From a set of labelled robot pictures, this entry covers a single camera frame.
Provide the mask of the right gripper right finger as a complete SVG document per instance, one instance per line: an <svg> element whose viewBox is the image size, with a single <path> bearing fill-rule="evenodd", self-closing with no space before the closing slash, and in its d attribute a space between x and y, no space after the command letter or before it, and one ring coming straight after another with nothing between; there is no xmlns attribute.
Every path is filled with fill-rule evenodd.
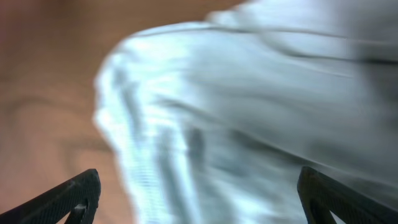
<svg viewBox="0 0 398 224"><path fill-rule="evenodd" d="M396 224L397 211L361 195L321 172L304 166L297 192L309 224Z"/></svg>

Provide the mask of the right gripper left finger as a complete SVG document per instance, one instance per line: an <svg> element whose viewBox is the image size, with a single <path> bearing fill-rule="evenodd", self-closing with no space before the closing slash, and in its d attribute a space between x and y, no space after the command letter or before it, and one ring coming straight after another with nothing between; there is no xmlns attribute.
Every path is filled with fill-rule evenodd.
<svg viewBox="0 0 398 224"><path fill-rule="evenodd" d="M1 214L1 224L92 224L98 208L101 182L88 169L41 195Z"/></svg>

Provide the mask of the light blue t-shirt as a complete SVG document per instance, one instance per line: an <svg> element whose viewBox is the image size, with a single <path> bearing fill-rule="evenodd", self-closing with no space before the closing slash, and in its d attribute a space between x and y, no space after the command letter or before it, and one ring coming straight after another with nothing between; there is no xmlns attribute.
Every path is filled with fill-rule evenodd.
<svg viewBox="0 0 398 224"><path fill-rule="evenodd" d="M305 223L313 166L397 207L397 1L246 1L133 34L95 122L139 223Z"/></svg>

